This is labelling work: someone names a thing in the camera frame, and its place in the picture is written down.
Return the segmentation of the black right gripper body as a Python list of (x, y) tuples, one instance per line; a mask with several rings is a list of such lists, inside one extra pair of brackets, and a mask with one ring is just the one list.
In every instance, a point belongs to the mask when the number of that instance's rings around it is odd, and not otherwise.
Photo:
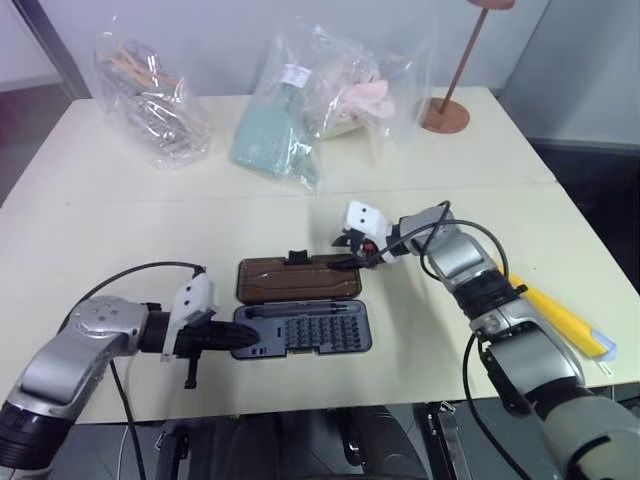
[(363, 232), (351, 229), (348, 231), (348, 237), (354, 269), (372, 269), (384, 262), (378, 245)]

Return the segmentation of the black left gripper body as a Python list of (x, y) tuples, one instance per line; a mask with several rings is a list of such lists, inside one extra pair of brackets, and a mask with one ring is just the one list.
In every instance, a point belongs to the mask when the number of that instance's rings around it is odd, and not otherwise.
[(186, 390), (197, 387), (198, 363), (203, 350), (211, 349), (214, 335), (212, 310), (197, 313), (195, 319), (179, 330), (176, 337), (176, 357), (188, 361), (187, 378), (184, 382)]

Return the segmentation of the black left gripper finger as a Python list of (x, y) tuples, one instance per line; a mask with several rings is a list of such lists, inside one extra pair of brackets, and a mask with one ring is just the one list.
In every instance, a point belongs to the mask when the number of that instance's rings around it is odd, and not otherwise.
[(252, 337), (253, 329), (246, 325), (232, 322), (213, 321), (209, 323), (212, 336), (215, 337)]
[(260, 335), (254, 331), (234, 331), (211, 335), (208, 349), (212, 351), (234, 351), (251, 347), (260, 341)]

